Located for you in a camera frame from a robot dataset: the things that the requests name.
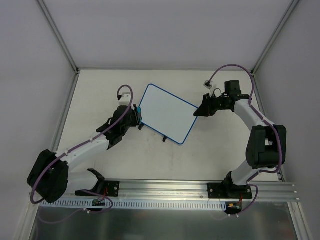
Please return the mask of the blue framed whiteboard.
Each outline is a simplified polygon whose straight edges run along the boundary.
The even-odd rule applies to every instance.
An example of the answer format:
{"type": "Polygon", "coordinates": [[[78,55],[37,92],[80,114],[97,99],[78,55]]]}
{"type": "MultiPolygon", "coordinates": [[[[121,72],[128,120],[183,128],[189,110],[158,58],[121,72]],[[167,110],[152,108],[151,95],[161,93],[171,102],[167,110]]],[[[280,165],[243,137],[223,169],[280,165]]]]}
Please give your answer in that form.
{"type": "Polygon", "coordinates": [[[178,145],[185,143],[197,120],[197,106],[152,83],[147,85],[139,107],[145,126],[178,145]]]}

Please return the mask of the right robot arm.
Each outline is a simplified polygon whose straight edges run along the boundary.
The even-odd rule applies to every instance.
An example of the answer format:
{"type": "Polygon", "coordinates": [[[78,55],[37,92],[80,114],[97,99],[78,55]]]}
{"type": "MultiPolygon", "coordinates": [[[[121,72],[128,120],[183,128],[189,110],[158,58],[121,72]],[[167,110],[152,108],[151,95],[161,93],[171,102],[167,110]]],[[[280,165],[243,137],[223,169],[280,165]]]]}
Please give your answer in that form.
{"type": "Polygon", "coordinates": [[[250,130],[244,162],[229,172],[221,183],[208,183],[209,199],[252,199],[250,182],[261,173],[278,173],[286,160],[287,129],[269,121],[252,104],[252,96],[243,94],[240,83],[230,80],[220,96],[207,93],[202,97],[195,117],[212,117],[230,110],[250,130]]]}

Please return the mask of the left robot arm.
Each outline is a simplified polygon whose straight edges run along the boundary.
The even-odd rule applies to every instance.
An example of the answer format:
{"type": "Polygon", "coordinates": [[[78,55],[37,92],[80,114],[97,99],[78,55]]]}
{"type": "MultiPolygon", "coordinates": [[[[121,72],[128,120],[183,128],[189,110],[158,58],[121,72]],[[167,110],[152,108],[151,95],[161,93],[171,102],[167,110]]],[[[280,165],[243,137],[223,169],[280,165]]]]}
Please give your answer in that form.
{"type": "Polygon", "coordinates": [[[32,188],[30,201],[54,203],[64,194],[100,196],[108,193],[108,184],[93,168],[83,173],[72,171],[89,158],[120,143],[131,127],[142,127],[141,109],[136,105],[121,105],[92,137],[63,152],[42,151],[27,178],[32,188]]]}

